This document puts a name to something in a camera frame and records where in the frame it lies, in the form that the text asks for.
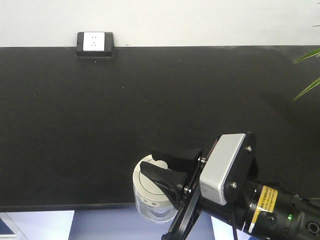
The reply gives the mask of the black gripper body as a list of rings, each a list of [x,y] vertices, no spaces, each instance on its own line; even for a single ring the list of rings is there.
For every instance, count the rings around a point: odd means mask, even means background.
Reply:
[[[236,230],[244,229],[249,232],[249,221],[254,216],[254,207],[257,197],[256,179],[259,173],[255,158],[249,158],[249,166],[245,166],[245,158],[236,158],[231,167],[232,177],[241,177],[240,180],[234,178],[226,182],[227,203],[219,205],[202,197],[200,188],[200,175],[206,163],[199,160],[190,182],[190,189],[183,190],[181,205],[167,233],[162,235],[163,240],[185,240],[196,224],[202,212],[223,221],[232,227],[233,238],[236,240],[238,234]]]

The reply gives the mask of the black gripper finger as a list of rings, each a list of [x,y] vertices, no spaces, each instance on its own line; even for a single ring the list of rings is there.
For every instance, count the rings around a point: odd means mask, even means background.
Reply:
[[[198,165],[198,159],[202,156],[202,150],[193,149],[164,149],[154,147],[151,149],[154,160],[162,160],[167,163],[172,171],[193,174]]]
[[[180,208],[187,173],[164,169],[145,161],[140,164],[140,171],[164,193],[176,210]]]

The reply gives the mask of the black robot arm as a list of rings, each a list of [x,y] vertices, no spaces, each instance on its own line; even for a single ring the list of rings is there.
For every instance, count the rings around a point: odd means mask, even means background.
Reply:
[[[186,239],[202,212],[259,240],[320,237],[319,205],[278,183],[257,181],[251,145],[215,145],[206,158],[195,149],[180,157],[164,154],[161,159],[166,169],[147,161],[139,167],[177,210],[164,240]]]

